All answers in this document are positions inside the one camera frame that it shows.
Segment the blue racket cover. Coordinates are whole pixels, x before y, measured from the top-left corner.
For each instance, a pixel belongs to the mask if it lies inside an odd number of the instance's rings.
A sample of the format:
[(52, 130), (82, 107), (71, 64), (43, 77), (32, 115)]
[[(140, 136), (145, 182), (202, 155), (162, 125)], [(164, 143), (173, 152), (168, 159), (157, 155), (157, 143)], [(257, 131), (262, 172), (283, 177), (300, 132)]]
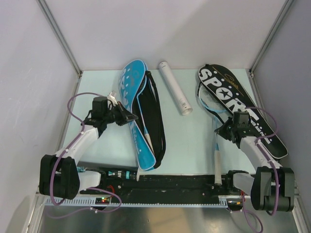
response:
[[(147, 65), (140, 59), (129, 62), (118, 80), (121, 102), (138, 119), (130, 123), (137, 152), (138, 166), (143, 171), (158, 168), (166, 152), (166, 137), (159, 94)], [(144, 136), (144, 125), (151, 138), (153, 150)]]

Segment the light blue racket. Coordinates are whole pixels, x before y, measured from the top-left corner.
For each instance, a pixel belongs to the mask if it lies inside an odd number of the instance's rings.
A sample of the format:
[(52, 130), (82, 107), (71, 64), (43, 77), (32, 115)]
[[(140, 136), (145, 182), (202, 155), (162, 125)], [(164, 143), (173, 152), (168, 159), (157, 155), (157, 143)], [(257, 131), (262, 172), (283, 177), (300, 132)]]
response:
[(154, 151), (153, 150), (153, 145), (152, 145), (152, 142), (151, 142), (151, 138), (150, 138), (150, 135), (148, 133), (148, 130), (147, 130), (145, 124), (143, 124), (143, 125), (144, 125), (144, 136), (145, 136), (145, 138), (146, 138), (146, 140), (147, 140), (147, 142), (148, 142), (148, 144), (150, 146), (151, 151)]
[[(213, 130), (218, 127), (218, 118), (217, 115), (222, 113), (224, 109), (222, 106), (216, 101), (216, 99), (205, 89), (202, 84), (198, 86), (198, 99), (202, 106), (213, 115), (212, 118), (212, 128)], [(218, 145), (218, 137), (217, 134), (214, 133), (214, 183), (215, 185), (222, 185), (222, 173), (221, 173), (221, 153)]]

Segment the white shuttlecock tube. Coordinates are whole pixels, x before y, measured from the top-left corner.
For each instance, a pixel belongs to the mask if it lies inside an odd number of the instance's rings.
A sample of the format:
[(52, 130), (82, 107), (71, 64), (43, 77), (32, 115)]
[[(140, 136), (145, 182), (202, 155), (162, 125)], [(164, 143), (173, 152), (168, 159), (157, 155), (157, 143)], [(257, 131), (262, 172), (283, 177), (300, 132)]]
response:
[(166, 61), (163, 61), (159, 63), (158, 68), (181, 115), (189, 115), (193, 109), (182, 91), (171, 67)]

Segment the black racket cover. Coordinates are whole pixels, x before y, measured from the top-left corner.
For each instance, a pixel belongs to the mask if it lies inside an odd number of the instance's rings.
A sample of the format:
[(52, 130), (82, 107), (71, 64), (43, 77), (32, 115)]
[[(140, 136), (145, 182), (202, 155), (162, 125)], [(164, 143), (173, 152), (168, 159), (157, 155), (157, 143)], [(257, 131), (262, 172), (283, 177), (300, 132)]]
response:
[(260, 110), (236, 75), (228, 68), (218, 64), (206, 64), (198, 70), (198, 79), (205, 89), (230, 113), (246, 110), (250, 114), (254, 137), (275, 159), (288, 155), (284, 143), (268, 124)]

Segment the black shuttlecock tube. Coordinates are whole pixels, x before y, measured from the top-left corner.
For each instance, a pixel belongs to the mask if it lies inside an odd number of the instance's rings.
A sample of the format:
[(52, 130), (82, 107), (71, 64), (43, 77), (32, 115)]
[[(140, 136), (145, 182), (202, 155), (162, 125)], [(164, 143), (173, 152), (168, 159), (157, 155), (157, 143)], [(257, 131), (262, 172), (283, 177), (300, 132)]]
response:
[(120, 179), (120, 180), (137, 180), (138, 174), (137, 170), (128, 170), (122, 168), (87, 168), (79, 166), (77, 167), (78, 172), (95, 171), (99, 172), (110, 179)]

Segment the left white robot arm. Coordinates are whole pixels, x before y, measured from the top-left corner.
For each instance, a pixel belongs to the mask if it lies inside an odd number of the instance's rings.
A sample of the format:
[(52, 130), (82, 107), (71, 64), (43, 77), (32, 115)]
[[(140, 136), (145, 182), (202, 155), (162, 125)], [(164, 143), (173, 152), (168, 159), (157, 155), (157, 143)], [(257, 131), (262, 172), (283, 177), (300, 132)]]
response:
[(107, 190), (107, 180), (97, 171), (78, 172), (77, 165), (85, 151), (100, 138), (108, 124), (123, 126), (138, 117), (116, 100), (95, 97), (92, 108), (81, 121), (80, 132), (64, 148), (40, 161), (39, 192), (51, 198), (72, 200), (82, 191), (92, 188), (101, 194)]

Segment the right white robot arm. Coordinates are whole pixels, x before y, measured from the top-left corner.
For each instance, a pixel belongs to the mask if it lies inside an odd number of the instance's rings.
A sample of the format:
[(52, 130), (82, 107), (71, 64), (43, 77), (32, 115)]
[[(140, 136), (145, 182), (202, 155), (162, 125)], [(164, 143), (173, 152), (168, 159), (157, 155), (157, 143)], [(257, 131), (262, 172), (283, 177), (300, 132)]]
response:
[(225, 181), (231, 195), (243, 191), (251, 198), (255, 210), (274, 215), (277, 211), (290, 212), (294, 208), (294, 172), (283, 167), (263, 146), (251, 128), (247, 111), (235, 111), (232, 117), (215, 130), (216, 134), (237, 146), (249, 159), (256, 173), (234, 172)]

